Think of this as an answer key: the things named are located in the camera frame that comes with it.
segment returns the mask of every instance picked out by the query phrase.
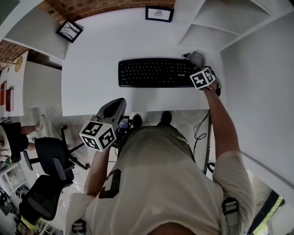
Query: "beige t-shirt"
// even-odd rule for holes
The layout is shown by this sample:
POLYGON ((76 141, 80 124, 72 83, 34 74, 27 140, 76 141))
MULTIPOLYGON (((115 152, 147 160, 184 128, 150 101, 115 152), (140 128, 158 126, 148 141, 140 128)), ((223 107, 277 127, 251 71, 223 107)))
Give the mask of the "beige t-shirt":
POLYGON ((221 205, 227 196, 238 201, 241 223, 248 230, 253 194, 240 153, 222 154, 212 181, 194 163, 182 139, 168 127, 132 134, 100 194, 72 194, 64 234, 72 234, 73 223, 81 218, 86 234, 146 235, 174 222, 197 235, 216 235, 221 233, 221 205))

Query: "red book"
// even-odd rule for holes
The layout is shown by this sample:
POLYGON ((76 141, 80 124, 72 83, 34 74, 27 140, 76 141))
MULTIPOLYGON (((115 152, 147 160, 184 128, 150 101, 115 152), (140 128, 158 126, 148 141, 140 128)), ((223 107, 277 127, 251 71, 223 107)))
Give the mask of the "red book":
POLYGON ((6 82, 1 84, 0 87, 0 105, 6 104, 6 82))
POLYGON ((13 111, 13 89, 8 89, 6 91, 6 111, 11 112, 13 111))

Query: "black shoe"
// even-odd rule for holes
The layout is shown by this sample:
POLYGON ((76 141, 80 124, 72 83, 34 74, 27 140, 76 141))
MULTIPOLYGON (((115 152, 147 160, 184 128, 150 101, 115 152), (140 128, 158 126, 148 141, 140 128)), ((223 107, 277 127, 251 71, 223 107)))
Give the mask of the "black shoe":
POLYGON ((142 126, 142 118, 139 114, 136 114, 134 117, 133 117, 133 128, 139 128, 142 126))
POLYGON ((172 115, 170 113, 170 111, 165 111, 162 116, 160 121, 164 124, 170 124, 172 120, 172 115))

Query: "brick wall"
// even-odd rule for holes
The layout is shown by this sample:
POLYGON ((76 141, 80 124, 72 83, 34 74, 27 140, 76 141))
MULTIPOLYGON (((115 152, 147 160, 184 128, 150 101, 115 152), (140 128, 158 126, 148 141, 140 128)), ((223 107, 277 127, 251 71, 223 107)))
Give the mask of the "brick wall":
POLYGON ((39 8, 60 24, 65 19, 77 21, 100 13, 150 6, 174 7, 175 0, 45 0, 39 8))
MULTIPOLYGON (((0 61, 13 61, 29 49, 18 44, 2 40, 0 42, 0 61)), ((5 67, 0 63, 0 71, 5 67)))

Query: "black cable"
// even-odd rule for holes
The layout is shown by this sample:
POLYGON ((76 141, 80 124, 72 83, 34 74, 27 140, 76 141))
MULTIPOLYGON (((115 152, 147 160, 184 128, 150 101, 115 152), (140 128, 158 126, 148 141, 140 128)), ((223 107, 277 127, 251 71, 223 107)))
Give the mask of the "black cable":
POLYGON ((198 140, 202 140, 206 137, 206 133, 203 133, 201 134, 199 137, 197 136, 197 133, 202 125, 202 123, 205 121, 205 119, 209 116, 210 114, 210 110, 208 111, 208 113, 206 114, 205 118, 199 123, 197 124, 194 128, 193 128, 193 131, 194 131, 194 138, 196 139, 195 141, 195 144, 194 144, 194 148, 193 148, 193 156, 195 156, 195 148, 196 148, 196 144, 198 142, 198 140))
POLYGON ((56 131, 57 131, 57 133, 59 134, 59 132, 58 132, 58 130, 57 130, 57 128, 56 128, 56 126, 53 124, 53 122, 51 121, 51 119, 50 119, 50 117, 49 117, 49 114, 48 114, 48 111, 47 111, 47 108, 46 108, 46 107, 45 107, 45 109, 46 109, 46 113, 47 113, 47 116, 48 116, 48 118, 49 118, 50 122, 52 123, 52 125, 53 125, 53 126, 54 126, 54 128, 55 128, 55 130, 56 130, 56 131))

